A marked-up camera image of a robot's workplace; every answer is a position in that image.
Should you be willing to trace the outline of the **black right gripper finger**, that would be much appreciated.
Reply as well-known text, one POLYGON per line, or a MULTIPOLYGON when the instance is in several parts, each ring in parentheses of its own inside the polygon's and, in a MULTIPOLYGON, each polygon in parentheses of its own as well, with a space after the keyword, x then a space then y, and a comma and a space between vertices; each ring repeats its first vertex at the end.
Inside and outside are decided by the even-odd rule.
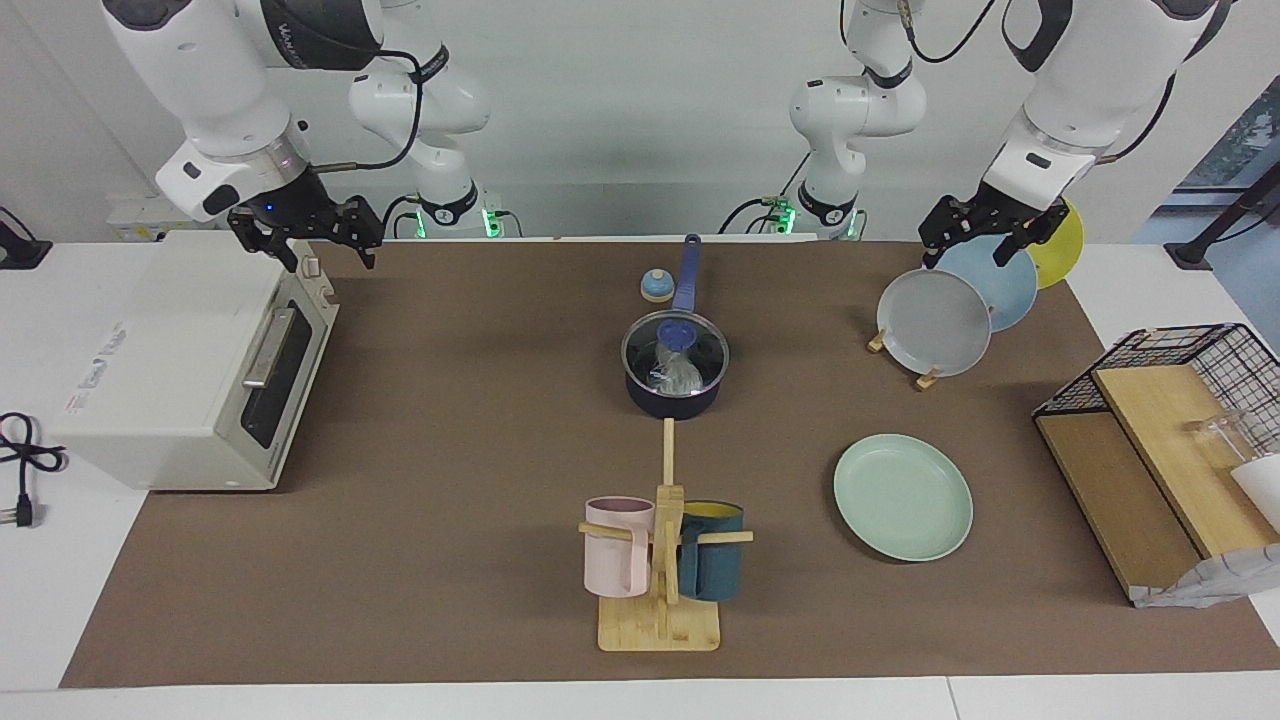
POLYGON ((273 229, 268 233, 259 227, 251 210, 229 210, 228 225, 247 252, 266 254, 276 259, 287 272, 297 272, 298 259, 291 250, 287 233, 283 229, 273 229))
POLYGON ((352 249, 366 269, 374 269, 375 250, 383 245, 385 225, 366 197, 346 201, 346 246, 352 249))

